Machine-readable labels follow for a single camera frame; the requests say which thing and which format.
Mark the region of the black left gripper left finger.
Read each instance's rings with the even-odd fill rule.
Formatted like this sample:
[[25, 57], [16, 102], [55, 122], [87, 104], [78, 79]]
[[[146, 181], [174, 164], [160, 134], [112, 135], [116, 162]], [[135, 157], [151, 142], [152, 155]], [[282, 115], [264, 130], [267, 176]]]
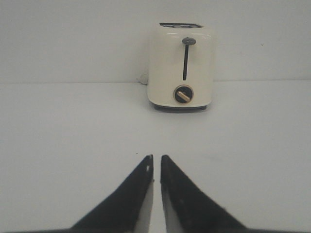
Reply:
[[77, 231], [149, 230], [154, 182], [153, 156], [147, 155], [121, 185], [71, 229]]

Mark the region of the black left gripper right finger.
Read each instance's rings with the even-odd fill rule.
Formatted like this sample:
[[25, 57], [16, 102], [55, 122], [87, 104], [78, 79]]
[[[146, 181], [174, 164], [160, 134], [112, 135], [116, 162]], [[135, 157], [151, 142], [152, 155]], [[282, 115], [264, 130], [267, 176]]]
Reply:
[[161, 194], [168, 231], [247, 228], [202, 192], [167, 155], [161, 157]]

